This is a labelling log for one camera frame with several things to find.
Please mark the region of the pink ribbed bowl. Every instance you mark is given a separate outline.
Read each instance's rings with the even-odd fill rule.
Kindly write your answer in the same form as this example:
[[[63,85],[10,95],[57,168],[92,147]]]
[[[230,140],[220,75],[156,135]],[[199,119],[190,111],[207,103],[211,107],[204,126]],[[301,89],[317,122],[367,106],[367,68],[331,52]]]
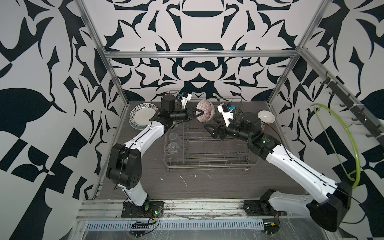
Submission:
[[[216,114],[215,106],[207,99],[199,101],[197,109],[204,112],[202,115],[197,117],[198,121],[201,123],[210,121]]]

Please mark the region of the frosted textured plastic cup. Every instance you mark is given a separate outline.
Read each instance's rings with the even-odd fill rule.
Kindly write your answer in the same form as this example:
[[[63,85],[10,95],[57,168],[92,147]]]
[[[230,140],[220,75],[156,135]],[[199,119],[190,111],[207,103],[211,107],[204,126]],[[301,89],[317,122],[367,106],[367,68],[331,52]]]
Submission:
[[[169,141],[170,143],[177,143],[179,146],[182,145],[182,138],[175,132],[169,134]]]

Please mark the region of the grey wire dish rack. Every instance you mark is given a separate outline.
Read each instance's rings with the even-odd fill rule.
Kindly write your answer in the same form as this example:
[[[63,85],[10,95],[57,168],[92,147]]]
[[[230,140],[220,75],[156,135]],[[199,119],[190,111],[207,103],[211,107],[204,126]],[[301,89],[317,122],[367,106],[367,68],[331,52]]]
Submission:
[[[201,100],[192,100],[197,107]],[[164,164],[167,171],[191,171],[212,169],[249,169],[254,167],[259,159],[247,148],[241,140],[226,137],[214,139],[205,129],[204,125],[216,125],[214,118],[222,118],[218,112],[218,105],[231,103],[235,107],[235,114],[240,113],[243,101],[240,99],[209,100],[215,106],[216,114],[205,123],[192,120],[187,123],[176,123],[165,137]],[[169,134],[177,133],[182,138],[180,153],[174,157],[167,154],[167,145],[170,143]]]

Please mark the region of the clear faceted plastic cup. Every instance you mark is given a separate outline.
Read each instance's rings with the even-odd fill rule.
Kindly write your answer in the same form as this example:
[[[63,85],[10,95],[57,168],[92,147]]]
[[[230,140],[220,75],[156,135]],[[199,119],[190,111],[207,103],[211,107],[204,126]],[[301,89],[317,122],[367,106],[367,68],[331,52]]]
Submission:
[[[176,157],[179,155],[180,149],[181,147],[177,142],[170,142],[167,145],[167,154]]]

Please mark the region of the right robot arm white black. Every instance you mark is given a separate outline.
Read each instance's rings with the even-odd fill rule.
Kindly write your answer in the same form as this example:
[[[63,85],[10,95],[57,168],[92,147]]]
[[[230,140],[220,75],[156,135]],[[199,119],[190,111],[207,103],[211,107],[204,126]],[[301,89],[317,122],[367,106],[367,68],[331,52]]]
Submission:
[[[224,116],[223,122],[204,126],[214,139],[232,137],[246,142],[254,155],[282,170],[308,193],[284,195],[269,190],[261,198],[266,207],[309,216],[323,229],[335,232],[350,210],[352,186],[326,177],[289,152],[283,143],[262,131],[264,121],[255,113],[242,113],[236,120],[231,119],[231,113]]]

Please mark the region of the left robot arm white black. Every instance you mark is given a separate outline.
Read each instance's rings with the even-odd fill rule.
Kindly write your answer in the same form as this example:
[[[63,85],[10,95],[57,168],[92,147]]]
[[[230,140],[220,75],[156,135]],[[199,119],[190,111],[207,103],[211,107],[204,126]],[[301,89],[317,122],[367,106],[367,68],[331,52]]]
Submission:
[[[140,183],[142,156],[174,124],[189,122],[204,114],[189,105],[191,99],[192,95],[186,92],[162,96],[161,107],[149,119],[149,124],[130,141],[112,147],[106,177],[116,189],[123,191],[131,206],[142,212],[150,208],[150,197]]]

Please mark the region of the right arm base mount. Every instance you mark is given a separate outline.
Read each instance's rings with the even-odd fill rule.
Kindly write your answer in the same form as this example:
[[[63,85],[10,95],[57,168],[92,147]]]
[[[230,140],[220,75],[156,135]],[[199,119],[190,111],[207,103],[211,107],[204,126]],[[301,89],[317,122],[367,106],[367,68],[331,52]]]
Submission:
[[[243,210],[247,216],[286,216],[287,212],[277,211],[266,200],[244,200]]]

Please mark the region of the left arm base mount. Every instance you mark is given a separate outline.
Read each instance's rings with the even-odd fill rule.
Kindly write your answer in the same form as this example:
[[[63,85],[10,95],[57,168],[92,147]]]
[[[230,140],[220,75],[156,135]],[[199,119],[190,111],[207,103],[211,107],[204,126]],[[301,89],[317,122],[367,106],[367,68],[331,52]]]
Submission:
[[[149,201],[142,207],[138,207],[128,201],[124,201],[121,218],[149,218],[154,214],[162,215],[164,212],[164,204],[163,201]]]

